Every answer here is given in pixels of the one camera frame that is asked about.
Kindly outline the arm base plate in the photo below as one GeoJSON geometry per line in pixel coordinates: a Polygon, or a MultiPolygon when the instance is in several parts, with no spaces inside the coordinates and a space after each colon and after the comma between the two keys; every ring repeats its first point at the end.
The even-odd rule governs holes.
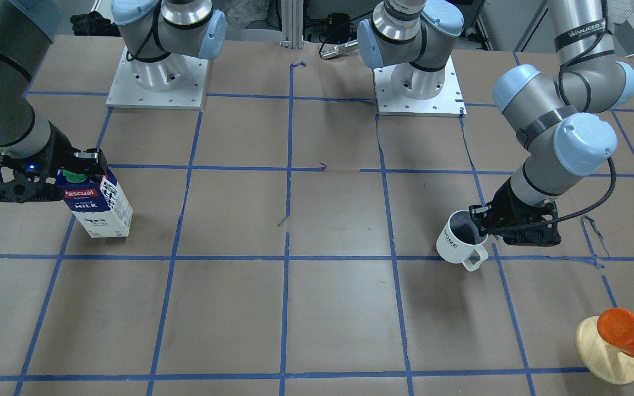
{"type": "Polygon", "coordinates": [[[378,114],[381,116],[460,117],[467,113],[452,58],[435,72],[409,63],[373,70],[378,114]]]}
{"type": "Polygon", "coordinates": [[[123,50],[108,107],[203,110],[208,60],[171,53],[159,62],[143,63],[128,61],[127,53],[123,50]]]}

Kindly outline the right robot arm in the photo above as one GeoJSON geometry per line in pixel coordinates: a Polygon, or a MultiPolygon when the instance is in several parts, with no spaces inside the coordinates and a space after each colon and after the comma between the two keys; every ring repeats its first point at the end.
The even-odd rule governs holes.
{"type": "MultiPolygon", "coordinates": [[[[227,19],[211,1],[113,1],[110,9],[145,89],[180,81],[183,56],[221,53],[227,19]]],[[[0,201],[63,200],[50,183],[58,171],[96,181],[111,174],[101,150],[75,148],[24,98],[60,20],[51,1],[0,1],[0,201]]]]}

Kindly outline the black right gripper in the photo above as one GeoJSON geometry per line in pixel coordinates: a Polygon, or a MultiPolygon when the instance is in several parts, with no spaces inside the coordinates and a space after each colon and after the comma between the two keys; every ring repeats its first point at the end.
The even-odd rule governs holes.
{"type": "MultiPolygon", "coordinates": [[[[51,132],[48,143],[35,155],[13,158],[0,153],[0,201],[26,203],[64,199],[64,192],[47,180],[56,175],[64,158],[72,155],[73,146],[58,128],[52,128],[51,132]]],[[[100,148],[73,153],[73,173],[100,178],[107,175],[107,170],[107,159],[100,148]]]]}

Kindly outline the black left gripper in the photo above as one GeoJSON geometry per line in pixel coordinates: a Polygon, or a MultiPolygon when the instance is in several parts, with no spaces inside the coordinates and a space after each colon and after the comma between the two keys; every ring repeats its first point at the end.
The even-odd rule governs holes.
{"type": "Polygon", "coordinates": [[[491,206],[469,206],[469,216],[481,237],[501,236],[506,245],[556,246],[561,243],[557,224],[536,223],[557,219],[556,203],[530,206],[514,195],[508,179],[496,191],[491,206]]]}

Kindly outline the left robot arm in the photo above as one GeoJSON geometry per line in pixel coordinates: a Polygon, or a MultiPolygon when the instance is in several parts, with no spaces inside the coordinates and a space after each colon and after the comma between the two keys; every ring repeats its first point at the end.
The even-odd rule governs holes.
{"type": "MultiPolygon", "coordinates": [[[[546,77],[523,64],[498,80],[491,96],[529,156],[485,205],[472,205],[451,230],[474,244],[489,235],[508,245],[555,246],[556,199],[608,163],[617,137],[599,113],[634,95],[634,70],[615,58],[606,1],[549,1],[559,72],[546,77]]],[[[357,40],[372,70],[394,68],[391,85],[410,100],[432,100],[463,31],[463,15],[446,1],[384,1],[360,21],[357,40]]]]}

